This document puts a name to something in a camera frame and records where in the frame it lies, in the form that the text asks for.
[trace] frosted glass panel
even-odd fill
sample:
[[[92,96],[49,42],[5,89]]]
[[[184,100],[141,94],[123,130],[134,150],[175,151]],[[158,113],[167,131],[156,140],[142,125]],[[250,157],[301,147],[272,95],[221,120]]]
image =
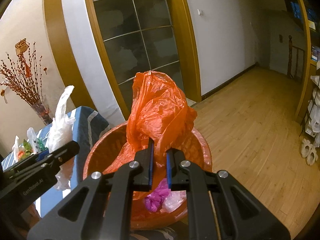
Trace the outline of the frosted glass panel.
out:
[[[141,29],[171,25],[165,0],[134,0]]]
[[[140,32],[105,41],[104,46],[118,84],[150,70]]]
[[[177,86],[184,91],[182,75],[180,70],[180,62],[176,62],[161,68],[156,69],[156,71],[166,73],[169,77],[173,79],[173,81],[177,84]]]
[[[99,0],[94,8],[103,40],[139,30],[132,0]]]
[[[133,97],[132,85],[133,85],[133,79],[119,85],[123,99],[129,111],[131,110],[131,106],[132,106],[132,97]]]
[[[151,69],[179,60],[171,27],[146,30],[142,34]]]

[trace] blue tablecloth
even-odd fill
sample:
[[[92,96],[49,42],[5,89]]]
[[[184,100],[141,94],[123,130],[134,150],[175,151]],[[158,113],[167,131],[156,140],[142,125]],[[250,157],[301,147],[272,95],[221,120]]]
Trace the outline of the blue tablecloth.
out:
[[[79,182],[82,181],[83,167],[85,160],[87,159],[87,155],[89,154],[92,146],[98,141],[99,137],[106,131],[110,130],[108,122],[97,111],[89,107],[80,106],[68,113],[68,116],[73,116],[76,119],[73,125],[73,140],[78,142],[80,146],[80,151],[75,157],[73,174],[69,182],[71,189],[60,191],[52,187],[38,198],[35,204],[41,217],[44,217],[58,202],[68,195],[70,191],[79,184]],[[42,138],[44,140],[44,143],[47,141],[51,126],[52,125],[49,124],[37,134],[38,138]],[[3,170],[5,170],[14,163],[15,160],[13,153],[10,153],[1,162],[1,165]]]

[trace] white plastic bag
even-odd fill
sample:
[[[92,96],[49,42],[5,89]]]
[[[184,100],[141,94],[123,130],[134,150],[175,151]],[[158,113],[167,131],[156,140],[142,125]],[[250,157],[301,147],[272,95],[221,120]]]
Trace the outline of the white plastic bag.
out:
[[[318,85],[320,88],[320,83],[319,83],[319,76],[310,76],[310,79],[314,82],[314,84]]]
[[[169,195],[162,203],[162,209],[167,213],[171,213],[181,206],[185,199],[187,199],[187,193],[185,190],[170,191]]]
[[[312,100],[310,100],[308,111],[311,118],[311,127],[313,132],[320,132],[320,107],[314,105]]]
[[[313,142],[314,147],[319,147],[320,146],[320,133],[318,133],[315,137],[315,141]]]
[[[16,135],[16,138],[14,140],[14,145],[12,146],[13,158],[16,162],[18,162],[18,154],[22,150],[23,150],[23,147],[20,147],[19,137]]]
[[[316,105],[320,106],[320,90],[317,88],[314,88],[312,95],[313,95],[313,98],[315,99]]]
[[[52,119],[52,127],[50,128],[48,135],[49,153],[59,149],[72,140],[72,125],[76,119],[74,117],[68,117],[66,114],[66,107],[67,100],[70,97],[73,89],[74,86],[66,87],[59,99],[56,115]],[[54,185],[56,189],[70,189],[69,180],[72,176],[73,166],[74,157],[60,166],[60,171],[56,175],[58,182],[56,185]]]
[[[35,130],[33,130],[33,127],[30,127],[27,130],[27,137],[29,139],[29,143],[32,146],[33,154],[41,152],[40,146],[39,146],[39,141],[38,141],[37,135],[35,133]]]

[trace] metal screw head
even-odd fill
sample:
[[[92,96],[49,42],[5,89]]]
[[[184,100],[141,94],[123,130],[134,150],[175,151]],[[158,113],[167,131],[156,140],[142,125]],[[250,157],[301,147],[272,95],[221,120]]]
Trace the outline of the metal screw head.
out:
[[[101,177],[101,173],[98,171],[95,171],[94,173],[91,174],[91,178],[93,179],[98,179]]]
[[[184,160],[182,162],[180,162],[180,165],[182,167],[189,167],[191,165],[190,161]]]
[[[136,168],[138,167],[140,164],[137,161],[132,161],[129,163],[129,167],[130,168]]]
[[[218,176],[220,178],[226,178],[226,177],[228,177],[228,175],[229,175],[229,173],[227,171],[219,171],[218,172]]]

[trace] wooden stair railing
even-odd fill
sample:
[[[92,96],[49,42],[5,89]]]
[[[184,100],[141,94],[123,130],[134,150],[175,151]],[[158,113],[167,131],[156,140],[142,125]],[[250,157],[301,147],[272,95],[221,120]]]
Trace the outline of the wooden stair railing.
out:
[[[291,69],[292,69],[292,48],[297,49],[296,69],[295,69],[295,71],[294,71],[294,76],[292,76],[292,74],[291,74]],[[288,71],[287,71],[287,76],[288,76],[288,78],[297,79],[298,62],[299,62],[299,51],[300,51],[300,50],[303,52],[303,58],[304,58],[304,54],[305,54],[304,49],[299,48],[299,47],[297,47],[297,46],[294,46],[294,45],[292,44],[292,36],[289,35],[289,61],[288,61]]]

